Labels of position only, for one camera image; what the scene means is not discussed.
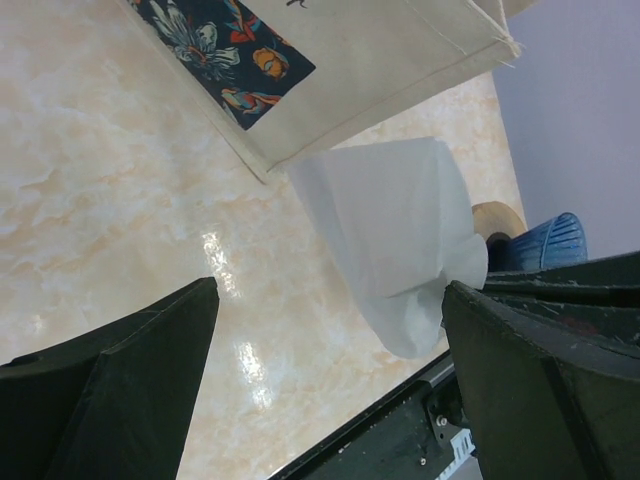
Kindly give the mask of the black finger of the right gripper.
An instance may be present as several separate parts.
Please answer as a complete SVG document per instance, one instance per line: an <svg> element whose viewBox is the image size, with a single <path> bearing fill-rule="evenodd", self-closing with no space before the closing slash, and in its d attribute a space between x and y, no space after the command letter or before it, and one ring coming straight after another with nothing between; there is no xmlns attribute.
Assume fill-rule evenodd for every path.
<svg viewBox="0 0 640 480"><path fill-rule="evenodd" d="M528 272L491 273L486 292L610 293L639 289L639 252L632 252L586 263Z"/></svg>
<svg viewBox="0 0 640 480"><path fill-rule="evenodd" d="M560 303L513 295L490 298L603 349L639 357L639 309Z"/></svg>

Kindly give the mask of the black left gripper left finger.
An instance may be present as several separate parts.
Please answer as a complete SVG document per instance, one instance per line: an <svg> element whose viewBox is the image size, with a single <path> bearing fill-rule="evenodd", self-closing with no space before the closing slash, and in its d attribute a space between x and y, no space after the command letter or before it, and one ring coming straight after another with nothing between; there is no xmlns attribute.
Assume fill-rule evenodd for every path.
<svg viewBox="0 0 640 480"><path fill-rule="evenodd" d="M219 309L198 279L1 368L5 479L173 479Z"/></svg>

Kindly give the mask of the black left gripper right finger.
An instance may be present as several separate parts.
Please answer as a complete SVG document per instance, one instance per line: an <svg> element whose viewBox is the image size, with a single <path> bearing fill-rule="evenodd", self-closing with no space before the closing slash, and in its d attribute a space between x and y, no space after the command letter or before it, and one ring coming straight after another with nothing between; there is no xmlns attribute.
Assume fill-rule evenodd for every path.
<svg viewBox="0 0 640 480"><path fill-rule="evenodd" d="M460 282L442 310L484 478L638 478L639 357Z"/></svg>

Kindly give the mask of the white paper sheet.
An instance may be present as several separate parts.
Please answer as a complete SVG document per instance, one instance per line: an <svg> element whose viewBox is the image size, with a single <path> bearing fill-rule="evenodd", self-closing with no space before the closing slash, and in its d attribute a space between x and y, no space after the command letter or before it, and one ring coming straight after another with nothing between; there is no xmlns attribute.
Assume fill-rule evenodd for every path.
<svg viewBox="0 0 640 480"><path fill-rule="evenodd" d="M446 287L483 287L484 239L447 144L433 137L333 149L287 173L359 312L392 354L436 345Z"/></svg>

